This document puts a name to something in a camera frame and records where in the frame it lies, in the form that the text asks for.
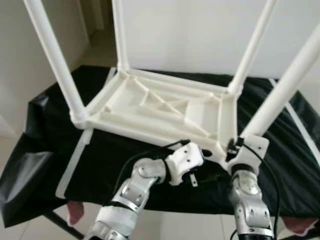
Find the wire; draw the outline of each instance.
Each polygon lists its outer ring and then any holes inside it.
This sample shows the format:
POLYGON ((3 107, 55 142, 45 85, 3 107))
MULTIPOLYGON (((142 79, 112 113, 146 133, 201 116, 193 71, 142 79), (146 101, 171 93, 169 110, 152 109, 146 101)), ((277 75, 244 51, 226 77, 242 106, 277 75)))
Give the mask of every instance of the wire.
POLYGON ((277 177, 274 174, 271 166, 262 157, 260 157, 251 147, 249 147, 245 144, 243 144, 243 146, 245 148, 247 148, 250 152, 252 152, 258 159, 260 159, 260 161, 268 169, 269 173, 271 174, 272 180, 274 181, 274 186, 275 186, 275 190, 276 190, 276 210, 275 210, 275 219, 274 219, 274 224, 273 224, 273 235, 274 235, 274 238, 277 239, 278 218, 279 218, 279 214, 280 214, 280 202, 281 202, 280 188, 279 188, 277 177))
MULTIPOLYGON (((134 160, 136 160, 137 158, 141 158, 142 156, 148 155, 148 154, 150 154, 150 153, 153 153, 153 152, 155 152, 155 151, 159 151, 159 150, 161 150, 161 149, 170 148, 170 147, 172 147, 172 146, 174 146, 174 145, 177 145, 177 144, 185 145, 185 144, 188 144, 189 142, 190 142, 190 140, 188 140, 188 139, 187 139, 187 140, 179 140, 179 141, 170 143, 170 144, 165 145, 165 146, 155 147, 155 148, 153 148, 153 149, 150 149, 150 150, 147 150, 147 151, 144 151, 144 152, 140 152, 140 153, 138 153, 138 154, 130 157, 130 158, 124 163, 124 165, 123 165, 122 168, 121 168, 121 171, 120 171, 120 173, 119 173, 119 175, 118 175, 118 178, 116 179, 116 182, 115 182, 115 185, 114 185, 114 188, 113 188, 112 196, 114 196, 114 195, 116 194, 116 192, 117 192, 117 190, 118 190, 118 188, 119 188, 120 181, 121 181, 121 179, 122 179, 122 177, 123 177, 123 174, 124 174, 124 172, 125 172, 125 169, 126 169, 126 168, 128 167, 128 165, 129 165, 130 163, 132 163, 134 160)), ((106 205, 107 199, 108 199, 108 198, 106 198, 106 199, 103 201, 103 204, 102 204, 103 206, 106 205)))
POLYGON ((231 234, 231 236, 230 236, 230 240, 232 240, 232 239, 234 238, 234 236, 235 236, 236 232, 237 232, 237 229, 235 229, 235 230, 233 231, 233 233, 231 234))

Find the metal table leg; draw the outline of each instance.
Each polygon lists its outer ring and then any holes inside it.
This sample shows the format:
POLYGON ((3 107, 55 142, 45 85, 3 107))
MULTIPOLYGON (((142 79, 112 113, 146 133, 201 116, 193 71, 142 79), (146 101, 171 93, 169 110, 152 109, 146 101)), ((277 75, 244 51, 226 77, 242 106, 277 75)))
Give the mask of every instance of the metal table leg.
POLYGON ((47 212, 43 214, 43 216, 49 219, 54 224, 56 224, 57 226, 59 226, 60 228, 62 228, 63 230, 65 230, 66 232, 68 232, 69 234, 71 234, 72 236, 74 236, 76 239, 82 240, 85 237, 81 232, 79 232, 75 228, 68 226, 67 222, 54 211, 47 212))

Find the white plastic rod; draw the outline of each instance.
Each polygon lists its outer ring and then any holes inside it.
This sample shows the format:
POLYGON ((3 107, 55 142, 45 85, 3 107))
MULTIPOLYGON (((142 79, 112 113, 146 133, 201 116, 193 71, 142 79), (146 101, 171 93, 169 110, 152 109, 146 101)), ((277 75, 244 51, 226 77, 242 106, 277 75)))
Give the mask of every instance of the white plastic rod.
POLYGON ((278 85, 268 95, 261 107, 241 133, 241 137, 248 135, 262 136, 284 109, 303 80, 304 75, 315 63, 320 55, 320 23, 314 29, 302 49, 283 74, 278 85))
POLYGON ((24 0, 24 4, 70 109, 70 115, 78 121, 85 120, 88 113, 79 96, 42 1, 24 0))
POLYGON ((116 55, 118 58, 117 69, 118 71, 127 72, 129 70, 129 60, 127 54, 122 0, 112 0, 112 12, 116 55))
POLYGON ((228 86, 228 92, 234 95, 240 96, 243 84, 247 78, 250 70, 250 66, 254 60, 256 52, 261 42, 262 36, 267 28, 268 22, 275 8, 277 0, 267 0, 262 10, 261 16, 255 26, 255 30, 249 44, 245 50, 245 53, 241 59, 240 65, 236 70, 236 73, 228 86))

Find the black tarp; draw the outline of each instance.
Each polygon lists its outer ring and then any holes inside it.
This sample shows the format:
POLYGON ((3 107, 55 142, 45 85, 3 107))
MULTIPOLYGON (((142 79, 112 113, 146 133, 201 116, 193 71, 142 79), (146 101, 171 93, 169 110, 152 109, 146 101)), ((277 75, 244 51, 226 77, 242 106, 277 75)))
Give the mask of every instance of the black tarp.
MULTIPOLYGON (((72 73, 86 105, 105 84, 109 68, 82 66, 72 73)), ((162 72, 199 82, 227 86, 231 76, 162 72)), ((238 100, 240 133, 271 91, 267 79, 248 78, 238 100)), ((311 138, 320 146, 320 118, 300 93, 291 100, 311 138)), ((58 84, 28 104, 25 133, 15 146, 0 178, 0 208, 6 227, 30 220, 66 203, 55 197, 59 180, 82 134, 70 121, 58 84)), ((281 216, 320 216, 320 168, 289 113, 284 110, 264 135, 270 140, 265 159, 280 180, 281 216)), ((154 148, 145 142, 94 130, 66 190, 68 200, 102 204, 111 193, 124 162, 154 148)), ((161 157, 168 151, 157 152, 161 157)), ((199 187, 156 185, 146 205, 150 210, 232 214, 227 192, 229 175, 216 163, 205 162, 195 173, 199 187)), ((265 166, 258 177, 263 199, 273 214, 276 192, 265 166)))

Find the robotic arm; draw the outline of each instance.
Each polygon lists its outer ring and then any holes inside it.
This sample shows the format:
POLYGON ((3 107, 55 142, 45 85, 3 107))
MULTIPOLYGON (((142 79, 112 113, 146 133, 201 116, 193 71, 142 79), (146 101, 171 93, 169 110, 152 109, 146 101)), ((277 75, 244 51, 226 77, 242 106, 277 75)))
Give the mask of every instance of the robotic arm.
MULTIPOLYGON (((229 199, 235 212, 236 228, 241 240, 272 239, 274 237, 270 214, 262 201, 262 192, 257 183, 259 159, 243 147, 251 148, 263 158, 269 141, 258 136, 249 136, 230 144, 223 168, 232 176, 229 199)), ((167 177, 177 186, 182 176, 204 162, 202 150, 190 142, 166 159, 141 158, 134 166, 131 177, 126 179, 112 198, 111 204, 103 206, 85 240, 126 240, 133 232, 139 214, 144 209, 154 184, 161 184, 167 177)), ((190 174, 194 187, 196 178, 190 174)))

